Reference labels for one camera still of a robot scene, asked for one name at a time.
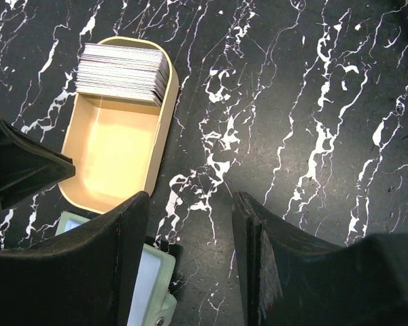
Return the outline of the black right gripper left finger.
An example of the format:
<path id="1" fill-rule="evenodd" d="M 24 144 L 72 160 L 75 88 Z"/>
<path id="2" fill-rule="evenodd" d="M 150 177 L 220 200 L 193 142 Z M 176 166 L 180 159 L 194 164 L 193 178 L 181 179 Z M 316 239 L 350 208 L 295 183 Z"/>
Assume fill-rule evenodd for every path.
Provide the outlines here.
<path id="1" fill-rule="evenodd" d="M 0 325 L 126 325 L 149 195 L 27 249 L 0 251 Z"/>

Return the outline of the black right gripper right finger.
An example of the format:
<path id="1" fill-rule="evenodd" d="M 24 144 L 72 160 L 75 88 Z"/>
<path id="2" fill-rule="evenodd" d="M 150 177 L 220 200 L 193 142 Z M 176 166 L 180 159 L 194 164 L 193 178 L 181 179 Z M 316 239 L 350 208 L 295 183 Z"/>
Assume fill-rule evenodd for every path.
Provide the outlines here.
<path id="1" fill-rule="evenodd" d="M 246 325 L 408 325 L 408 234 L 340 247 L 246 192 L 232 225 Z"/>

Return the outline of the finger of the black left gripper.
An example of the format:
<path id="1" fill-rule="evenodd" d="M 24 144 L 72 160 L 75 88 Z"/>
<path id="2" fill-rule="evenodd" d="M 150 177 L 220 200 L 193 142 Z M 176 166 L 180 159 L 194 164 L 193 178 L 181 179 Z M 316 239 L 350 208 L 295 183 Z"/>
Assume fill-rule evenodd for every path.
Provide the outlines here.
<path id="1" fill-rule="evenodd" d="M 71 158 L 32 140 L 0 117 L 0 211 L 74 175 Z"/>

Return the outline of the green card holder wallet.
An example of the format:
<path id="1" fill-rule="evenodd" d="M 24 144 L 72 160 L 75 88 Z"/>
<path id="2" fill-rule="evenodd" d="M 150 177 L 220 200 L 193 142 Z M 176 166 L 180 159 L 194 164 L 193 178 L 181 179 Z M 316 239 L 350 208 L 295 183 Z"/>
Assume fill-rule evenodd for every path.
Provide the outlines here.
<path id="1" fill-rule="evenodd" d="M 128 325 L 169 325 L 177 304 L 169 292 L 174 256 L 144 244 Z"/>

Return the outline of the stack of credit cards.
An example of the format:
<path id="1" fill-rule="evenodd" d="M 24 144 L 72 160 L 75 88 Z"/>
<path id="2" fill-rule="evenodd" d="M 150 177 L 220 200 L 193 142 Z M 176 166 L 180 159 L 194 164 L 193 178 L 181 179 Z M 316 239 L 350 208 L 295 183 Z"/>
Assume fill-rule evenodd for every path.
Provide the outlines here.
<path id="1" fill-rule="evenodd" d="M 126 98 L 161 106 L 170 72 L 159 49 L 87 43 L 75 81 L 81 94 Z"/>

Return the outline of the beige oval tray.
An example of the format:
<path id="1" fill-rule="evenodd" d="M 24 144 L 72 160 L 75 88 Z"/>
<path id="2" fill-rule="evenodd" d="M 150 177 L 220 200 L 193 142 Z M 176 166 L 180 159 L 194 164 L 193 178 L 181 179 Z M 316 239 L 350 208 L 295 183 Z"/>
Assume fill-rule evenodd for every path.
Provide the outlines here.
<path id="1" fill-rule="evenodd" d="M 160 107 L 76 91 L 62 147 L 73 160 L 75 175 L 58 186 L 72 205 L 106 213 L 137 192 L 154 191 L 179 79 L 169 55 L 156 43 L 117 36 L 96 44 L 159 49 L 170 72 Z"/>

